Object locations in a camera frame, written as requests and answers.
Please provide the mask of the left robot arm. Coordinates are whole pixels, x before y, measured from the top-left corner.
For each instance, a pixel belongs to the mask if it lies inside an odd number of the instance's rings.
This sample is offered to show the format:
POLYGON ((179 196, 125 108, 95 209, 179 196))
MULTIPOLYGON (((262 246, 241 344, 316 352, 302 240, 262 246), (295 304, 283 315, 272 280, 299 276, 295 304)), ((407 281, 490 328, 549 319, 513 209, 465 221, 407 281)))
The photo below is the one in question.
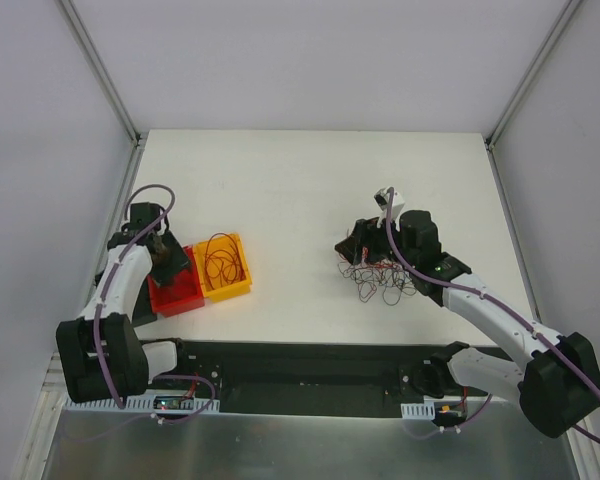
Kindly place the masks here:
POLYGON ((158 377, 168 388, 184 387, 190 363, 176 340, 144 343, 136 335, 133 313, 143 285, 152 277, 170 286, 192 262, 170 230, 166 210, 135 203, 130 218, 107 243, 107 263, 95 292, 78 318, 60 323, 56 343, 66 388, 75 403, 145 393, 158 377))

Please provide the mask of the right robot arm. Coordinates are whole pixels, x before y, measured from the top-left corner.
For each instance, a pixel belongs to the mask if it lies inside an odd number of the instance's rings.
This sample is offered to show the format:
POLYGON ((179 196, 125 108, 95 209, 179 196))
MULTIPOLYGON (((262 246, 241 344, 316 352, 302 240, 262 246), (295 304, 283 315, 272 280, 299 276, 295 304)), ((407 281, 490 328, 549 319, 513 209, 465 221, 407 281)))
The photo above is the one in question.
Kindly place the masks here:
POLYGON ((459 259, 442 249, 427 211, 397 222, 360 219, 335 251, 350 265, 391 262, 403 267, 423 296, 467 320, 505 353, 487 355, 456 341, 410 376, 420 394, 441 399, 473 387, 520 407, 542 434, 557 438, 600 408, 600 370, 591 342, 528 320, 489 291, 459 259))

